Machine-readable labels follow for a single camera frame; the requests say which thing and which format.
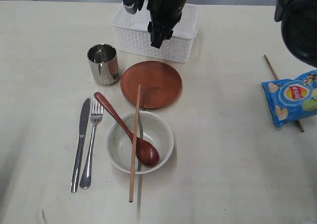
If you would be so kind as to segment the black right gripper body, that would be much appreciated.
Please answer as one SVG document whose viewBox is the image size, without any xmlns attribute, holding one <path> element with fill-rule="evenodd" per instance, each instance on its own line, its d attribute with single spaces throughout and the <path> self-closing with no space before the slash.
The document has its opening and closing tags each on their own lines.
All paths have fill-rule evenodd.
<svg viewBox="0 0 317 224">
<path fill-rule="evenodd" d="M 149 0 L 147 9 L 151 20 L 148 24 L 151 46 L 160 48 L 164 40 L 169 40 L 173 28 L 180 21 L 187 0 Z"/>
</svg>

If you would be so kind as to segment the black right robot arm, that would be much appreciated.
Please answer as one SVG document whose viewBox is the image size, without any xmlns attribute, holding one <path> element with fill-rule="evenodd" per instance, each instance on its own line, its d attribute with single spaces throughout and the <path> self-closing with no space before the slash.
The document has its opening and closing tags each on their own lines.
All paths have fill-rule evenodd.
<svg viewBox="0 0 317 224">
<path fill-rule="evenodd" d="M 148 0 L 151 46 L 160 48 L 180 21 L 187 0 Z M 277 0 L 274 21 L 281 23 L 282 39 L 300 61 L 317 65 L 317 0 Z"/>
</svg>

